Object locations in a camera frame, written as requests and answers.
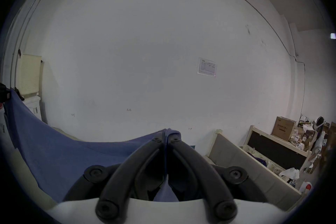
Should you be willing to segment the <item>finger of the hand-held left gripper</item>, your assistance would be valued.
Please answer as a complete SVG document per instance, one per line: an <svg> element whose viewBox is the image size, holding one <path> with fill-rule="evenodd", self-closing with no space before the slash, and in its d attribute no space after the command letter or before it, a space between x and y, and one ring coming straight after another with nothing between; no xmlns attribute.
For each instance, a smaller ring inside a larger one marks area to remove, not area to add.
<svg viewBox="0 0 336 224"><path fill-rule="evenodd" d="M0 103L5 103L11 99L11 90L3 83L0 83Z"/></svg>

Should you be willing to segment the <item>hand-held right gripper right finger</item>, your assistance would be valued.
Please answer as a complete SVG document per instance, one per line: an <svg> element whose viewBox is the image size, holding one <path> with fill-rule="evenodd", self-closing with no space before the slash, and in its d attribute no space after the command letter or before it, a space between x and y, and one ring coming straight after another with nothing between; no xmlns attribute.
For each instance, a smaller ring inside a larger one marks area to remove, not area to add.
<svg viewBox="0 0 336 224"><path fill-rule="evenodd" d="M167 137L167 174L180 201L198 197L205 201L209 221L233 221L238 214L235 198L268 202L244 168L209 164L177 134Z"/></svg>

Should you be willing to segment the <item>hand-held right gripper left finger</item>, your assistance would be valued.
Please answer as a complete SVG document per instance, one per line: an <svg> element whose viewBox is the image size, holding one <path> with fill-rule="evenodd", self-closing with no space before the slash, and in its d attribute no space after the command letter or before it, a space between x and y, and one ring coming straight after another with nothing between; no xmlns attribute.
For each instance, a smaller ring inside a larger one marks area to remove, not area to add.
<svg viewBox="0 0 336 224"><path fill-rule="evenodd" d="M95 214L101 221L124 221L130 198L153 201L167 177L167 129L158 131L124 162L92 165L73 184L63 201L99 198Z"/></svg>

